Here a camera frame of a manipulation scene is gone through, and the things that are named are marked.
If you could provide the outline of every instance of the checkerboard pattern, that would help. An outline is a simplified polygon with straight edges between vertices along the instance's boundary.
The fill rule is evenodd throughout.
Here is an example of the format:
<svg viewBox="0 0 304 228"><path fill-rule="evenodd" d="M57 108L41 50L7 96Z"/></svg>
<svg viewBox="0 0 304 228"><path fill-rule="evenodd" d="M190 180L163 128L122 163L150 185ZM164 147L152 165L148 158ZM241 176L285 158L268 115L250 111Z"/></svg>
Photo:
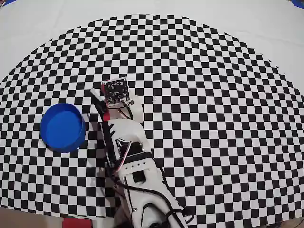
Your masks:
<svg viewBox="0 0 304 228"><path fill-rule="evenodd" d="M128 77L144 128L189 227L254 227L301 217L304 98L245 43L204 24L128 15L38 47L0 84L0 205L53 216L113 216L89 90ZM43 113L74 104L87 123L78 151L52 152Z"/></svg>

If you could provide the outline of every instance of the black circuit board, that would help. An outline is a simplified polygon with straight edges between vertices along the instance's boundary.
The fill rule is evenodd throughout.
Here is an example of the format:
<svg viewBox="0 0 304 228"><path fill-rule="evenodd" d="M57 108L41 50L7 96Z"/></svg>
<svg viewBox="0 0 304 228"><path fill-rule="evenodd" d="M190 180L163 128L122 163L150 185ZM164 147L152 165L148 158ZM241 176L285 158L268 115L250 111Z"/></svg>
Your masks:
<svg viewBox="0 0 304 228"><path fill-rule="evenodd" d="M128 81L126 78L115 81L104 82L105 98L108 105L114 105L121 102L122 99L130 100Z"/></svg>

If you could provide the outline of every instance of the blue bowl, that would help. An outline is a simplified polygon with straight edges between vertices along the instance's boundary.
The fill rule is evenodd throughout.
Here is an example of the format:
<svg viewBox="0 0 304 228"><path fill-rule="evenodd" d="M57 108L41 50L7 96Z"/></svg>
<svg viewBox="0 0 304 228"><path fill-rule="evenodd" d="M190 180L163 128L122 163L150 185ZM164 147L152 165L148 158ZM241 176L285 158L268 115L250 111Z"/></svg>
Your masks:
<svg viewBox="0 0 304 228"><path fill-rule="evenodd" d="M72 152L83 143L86 125L79 110L68 103L50 107L43 115L40 135L43 142L60 153Z"/></svg>

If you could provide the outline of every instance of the robotic arm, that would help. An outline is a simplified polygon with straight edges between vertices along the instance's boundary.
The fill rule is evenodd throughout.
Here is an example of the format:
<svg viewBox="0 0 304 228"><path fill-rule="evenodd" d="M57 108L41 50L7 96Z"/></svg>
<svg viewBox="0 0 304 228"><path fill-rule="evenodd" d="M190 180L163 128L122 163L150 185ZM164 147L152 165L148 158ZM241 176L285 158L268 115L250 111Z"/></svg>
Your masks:
<svg viewBox="0 0 304 228"><path fill-rule="evenodd" d="M111 87L111 91L104 91L104 94L113 94L116 90ZM130 118L135 116L137 120L143 120L142 107L133 102L137 106L132 108L134 112L131 114L131 109L127 107L137 98L131 95L129 102L124 100L127 97L126 92L128 90L118 91L123 94L121 99L117 96L109 99L106 95L105 101L102 101L92 91L92 100L102 118L104 115L107 118L110 116L109 120L101 122L107 149L107 173L124 192L120 200L121 207L130 220L128 223L134 228L186 228L186 210L178 205L169 191L162 170L157 168L144 128L134 118ZM109 106L108 100L113 101L116 98L117 103ZM119 107L119 111L112 111L112 115L106 113L110 108L115 110L115 107ZM121 113L124 109L128 110L129 115L127 112Z"/></svg>

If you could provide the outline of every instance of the black cable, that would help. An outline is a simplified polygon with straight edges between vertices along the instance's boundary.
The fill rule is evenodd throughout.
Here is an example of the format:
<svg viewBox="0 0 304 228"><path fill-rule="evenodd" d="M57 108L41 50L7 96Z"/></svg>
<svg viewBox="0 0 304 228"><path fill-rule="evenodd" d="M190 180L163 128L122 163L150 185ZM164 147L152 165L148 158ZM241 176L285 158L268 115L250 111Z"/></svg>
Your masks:
<svg viewBox="0 0 304 228"><path fill-rule="evenodd" d="M130 117L128 117L120 108L118 109L121 115L123 115L125 118L130 120Z"/></svg>
<svg viewBox="0 0 304 228"><path fill-rule="evenodd" d="M157 192L157 191L154 191L154 190L151 190L151 189L142 189L142 188L138 188L138 187L134 187L134 186L130 186L130 185L123 184L123 183L121 183L121 182L115 180L115 178L113 178L113 175L112 175L112 173L109 171L109 168L108 168L108 167L107 167L107 172L108 172L108 174L109 174L111 180L112 180L115 184L117 184L117 185L119 185L119 186L121 186L121 187L123 187L123 188L125 188L125 189L134 190L134 191L141 191L141 192L147 192L147 193L150 193L150 194L158 195L158 196L160 196L160 197L166 202L166 204L167 204L167 206L169 207L170 210L174 210L173 207L172 207L172 205L170 204L169 200L167 199L167 197L165 197L165 196L164 196L163 194L161 194L160 192ZM173 216L174 216L176 222L179 224L179 226L180 226L181 228L184 228L184 225L182 224L182 222L180 221L180 219L179 219L179 217L176 215L176 213L173 213Z"/></svg>
<svg viewBox="0 0 304 228"><path fill-rule="evenodd" d="M132 226L133 206L132 206L132 202L131 202L130 190L127 189L127 192L128 192L128 198L129 198L129 202L130 202L130 206L131 206L130 225Z"/></svg>
<svg viewBox="0 0 304 228"><path fill-rule="evenodd" d="M134 117L133 117L133 114L132 114L132 112L131 112L131 109L130 109L129 107L127 107L127 110L128 110L128 112L129 112L130 119L133 120Z"/></svg>
<svg viewBox="0 0 304 228"><path fill-rule="evenodd" d="M162 169L162 167L158 167L158 168L161 170L161 174L162 174L162 178L163 178L163 183L166 185L168 191L171 193L170 188L169 188L169 185L168 185L168 183L167 183L167 179L166 179L166 177L165 177L165 172L164 172L164 170ZM194 220L194 215L191 215L191 218L190 218L189 220L186 221L186 224L191 223L192 220Z"/></svg>
<svg viewBox="0 0 304 228"><path fill-rule="evenodd" d="M302 224L302 222L303 222L303 220L304 220L304 218L301 220L301 222L298 224L298 225L296 225L295 227L293 227L293 228L296 228L296 227L298 227L299 225L301 225Z"/></svg>
<svg viewBox="0 0 304 228"><path fill-rule="evenodd" d="M119 107L119 108L109 108L109 107L108 107L108 109L121 109L121 108L124 108L124 107Z"/></svg>

